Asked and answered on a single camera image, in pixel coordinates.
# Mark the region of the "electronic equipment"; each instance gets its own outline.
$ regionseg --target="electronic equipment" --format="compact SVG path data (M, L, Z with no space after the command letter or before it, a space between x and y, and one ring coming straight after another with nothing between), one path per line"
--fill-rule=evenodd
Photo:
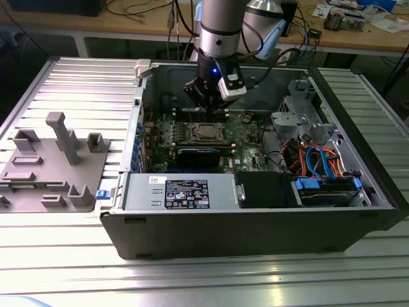
M241 67L256 78L264 69ZM120 178L101 193L114 195L100 219L120 257L344 251L408 215L399 182L361 132L366 118L351 116L351 84L365 101L376 97L358 75L273 68L208 116L180 91L194 63L141 60L135 71Z
M96 17L107 0L8 0L13 11L38 13L67 13Z

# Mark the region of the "blue drive bracket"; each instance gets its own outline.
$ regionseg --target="blue drive bracket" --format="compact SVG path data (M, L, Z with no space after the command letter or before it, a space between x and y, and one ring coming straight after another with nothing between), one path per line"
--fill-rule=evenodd
M355 184L355 187L357 187L358 190L362 189L362 182L359 180L359 178L354 178L353 183Z
M108 190L98 190L95 194L96 200L109 200L111 199L111 191Z
M298 178L295 181L295 187L297 190L319 189L320 184L318 183L318 179L315 178Z

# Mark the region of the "white sticker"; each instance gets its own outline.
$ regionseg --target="white sticker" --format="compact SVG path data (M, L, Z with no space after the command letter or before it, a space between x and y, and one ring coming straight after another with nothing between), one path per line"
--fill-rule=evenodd
M164 176L149 176L150 184L165 184L167 177Z

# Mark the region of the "wooden desk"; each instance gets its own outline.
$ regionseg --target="wooden desk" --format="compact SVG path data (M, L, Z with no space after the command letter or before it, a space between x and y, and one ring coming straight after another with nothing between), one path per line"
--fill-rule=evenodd
M144 0L124 0L126 5L143 3ZM154 0L152 3L132 8L133 12L147 10L165 4L165 0ZM300 0L301 10L305 19L312 28L323 31L318 51L340 52L350 54L372 54L383 56L398 56L409 42L409 32L390 34L370 24L366 24L363 32L341 30L338 32L327 31L323 28L323 19L312 17L313 7L320 0ZM8 3L5 3L12 17L30 33L46 33L50 35L72 36L77 45L79 56L88 57L88 50L84 41L85 37L118 38L129 40L156 40L167 39L167 17L169 6L145 13L144 24L117 16L104 10L99 17L84 17L78 15L63 15L51 13L13 12ZM181 4L183 16L190 25L190 6ZM110 9L121 13L120 0L115 0ZM409 8L397 7L396 13L409 13ZM0 10L0 30L20 31L18 27ZM180 23L180 41L187 42L189 33ZM302 44L302 37L296 27L292 27L289 37L279 40L278 48L287 49Z
M300 0L299 2L301 4L300 9L306 21L308 21L312 28L322 31L320 46L317 48L318 51L333 52L333 48L338 48L339 53L371 54L371 52L373 52L374 55L383 55L382 51L402 53L409 43L408 31L391 34L371 24L366 24L362 32L325 30L324 19L312 16L314 7L317 4L321 4L322 1ZM396 6L392 12L409 14L409 8ZM280 43L302 43L302 38L298 33L297 27L293 26L289 36L281 38Z

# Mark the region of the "paper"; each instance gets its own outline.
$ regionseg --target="paper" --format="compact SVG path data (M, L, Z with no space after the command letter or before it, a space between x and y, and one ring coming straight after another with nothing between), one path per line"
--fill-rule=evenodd
M388 31L389 33L396 33L401 30L405 30L405 26L402 24L398 24L396 21L392 21L389 19L383 19L376 22L371 23L373 26L380 28L384 31Z
M331 8L335 8L335 6L332 5L325 5L325 4L319 4L317 5L317 7L314 10L313 16L315 17L321 17L326 19L328 13L330 12ZM344 8L337 8L337 10L339 11L344 11L344 12L348 12L348 10L345 10Z

